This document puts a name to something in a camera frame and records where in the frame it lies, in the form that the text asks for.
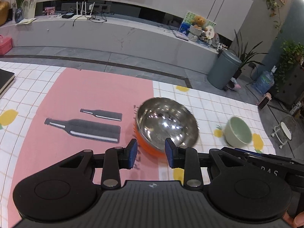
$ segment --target black notebook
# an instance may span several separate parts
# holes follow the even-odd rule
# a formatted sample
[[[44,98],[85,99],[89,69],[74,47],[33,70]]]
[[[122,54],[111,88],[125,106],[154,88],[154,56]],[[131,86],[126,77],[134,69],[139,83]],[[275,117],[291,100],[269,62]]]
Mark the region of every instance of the black notebook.
[[[0,97],[12,85],[14,78],[14,73],[0,69]]]

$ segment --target pink box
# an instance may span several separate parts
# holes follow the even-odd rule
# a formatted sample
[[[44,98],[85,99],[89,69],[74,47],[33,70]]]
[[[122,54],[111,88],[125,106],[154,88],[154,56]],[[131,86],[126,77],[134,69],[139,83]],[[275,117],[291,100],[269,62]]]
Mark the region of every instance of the pink box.
[[[12,38],[11,37],[3,37],[0,35],[0,55],[4,55],[9,52],[12,48]]]

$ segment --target human hand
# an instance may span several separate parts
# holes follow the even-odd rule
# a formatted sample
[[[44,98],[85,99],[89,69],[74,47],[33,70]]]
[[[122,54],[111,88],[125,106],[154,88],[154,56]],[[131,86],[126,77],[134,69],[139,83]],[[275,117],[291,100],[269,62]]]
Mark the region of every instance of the human hand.
[[[286,212],[283,216],[285,220],[291,227],[297,228],[304,225],[304,212],[299,213],[294,219],[288,215]]]

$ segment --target lemon print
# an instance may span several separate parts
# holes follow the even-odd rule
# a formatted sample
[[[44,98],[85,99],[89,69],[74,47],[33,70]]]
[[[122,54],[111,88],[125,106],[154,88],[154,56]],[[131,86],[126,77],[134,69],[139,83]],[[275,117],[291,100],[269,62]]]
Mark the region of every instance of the lemon print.
[[[180,90],[181,92],[188,92],[190,88],[188,87],[181,87],[181,86],[176,86],[177,90]]]
[[[16,116],[18,115],[18,112],[15,110],[8,110],[5,111],[1,116],[0,116],[0,124],[2,126],[7,126],[9,124],[11,124]]]
[[[218,138],[220,138],[220,137],[222,137],[223,136],[223,131],[221,130],[221,129],[215,129],[214,131],[213,131],[213,135],[215,136],[215,137],[218,137]]]
[[[261,151],[263,149],[264,143],[262,141],[262,138],[258,134],[252,135],[252,141],[253,141],[253,147],[255,150]]]
[[[181,184],[184,184],[184,170],[181,168],[173,169],[174,180],[179,180]]]

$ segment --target plastic water bottle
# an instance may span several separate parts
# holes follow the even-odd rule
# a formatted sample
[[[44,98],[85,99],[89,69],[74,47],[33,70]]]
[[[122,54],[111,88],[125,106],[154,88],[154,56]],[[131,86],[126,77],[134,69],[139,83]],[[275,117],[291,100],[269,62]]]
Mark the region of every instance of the plastic water bottle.
[[[267,91],[275,84],[273,73],[277,70],[274,66],[270,72],[264,71],[258,80],[252,84],[252,87],[260,94],[265,95]]]

